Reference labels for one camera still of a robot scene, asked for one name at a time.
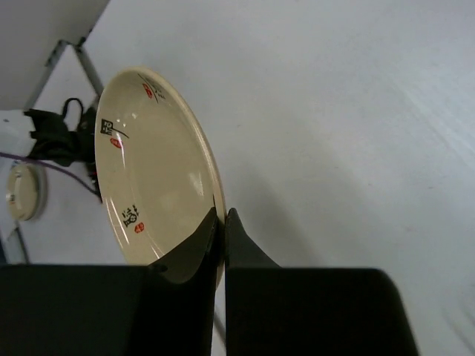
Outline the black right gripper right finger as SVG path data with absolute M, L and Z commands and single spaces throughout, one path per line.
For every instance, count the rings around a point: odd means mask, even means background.
M 229 355 L 417 355 L 395 283 L 376 268 L 284 268 L 226 218 Z

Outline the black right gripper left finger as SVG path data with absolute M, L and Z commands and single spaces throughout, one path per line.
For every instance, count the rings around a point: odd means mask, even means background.
M 1 267 L 3 355 L 209 355 L 217 213 L 146 266 Z

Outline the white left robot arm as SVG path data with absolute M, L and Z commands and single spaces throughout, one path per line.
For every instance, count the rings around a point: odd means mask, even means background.
M 36 220 L 48 196 L 45 168 L 27 159 L 36 140 L 22 111 L 1 112 L 1 207 L 12 220 Z

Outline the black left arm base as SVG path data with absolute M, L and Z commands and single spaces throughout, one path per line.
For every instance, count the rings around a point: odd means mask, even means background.
M 79 106 L 79 122 L 70 129 L 66 124 L 69 105 L 76 102 Z M 75 162 L 83 163 L 92 186 L 86 188 L 97 197 L 100 196 L 94 155 L 94 128 L 96 108 L 85 109 L 81 100 L 75 97 L 67 99 L 61 113 L 30 108 L 24 115 L 31 119 L 34 129 L 30 132 L 34 146 L 28 158 L 35 161 L 52 161 L 62 167 Z

